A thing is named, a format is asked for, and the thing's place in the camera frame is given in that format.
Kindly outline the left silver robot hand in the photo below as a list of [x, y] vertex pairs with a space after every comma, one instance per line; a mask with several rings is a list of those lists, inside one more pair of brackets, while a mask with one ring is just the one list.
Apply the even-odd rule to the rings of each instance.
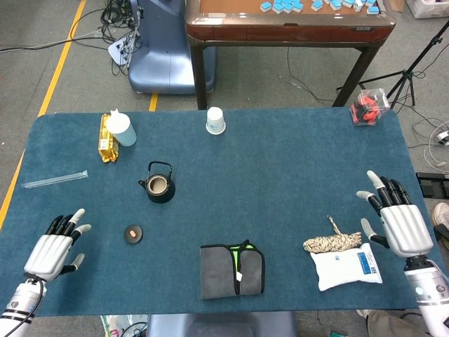
[[85, 209], [78, 209], [74, 214], [60, 215], [52, 220], [25, 263], [24, 274], [27, 278], [50, 282], [79, 269], [85, 258], [84, 253], [78, 254], [68, 265], [65, 261], [77, 239], [91, 229], [90, 224], [77, 225], [84, 213]]

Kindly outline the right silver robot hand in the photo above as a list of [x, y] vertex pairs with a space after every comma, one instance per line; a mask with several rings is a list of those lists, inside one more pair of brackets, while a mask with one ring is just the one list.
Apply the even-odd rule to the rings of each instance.
[[412, 203], [404, 186], [397, 180], [366, 172], [376, 193], [358, 191], [356, 196], [366, 200], [378, 215], [384, 234], [374, 231], [367, 218], [361, 219], [366, 237], [391, 250], [400, 258], [424, 256], [434, 247], [431, 235], [418, 207]]

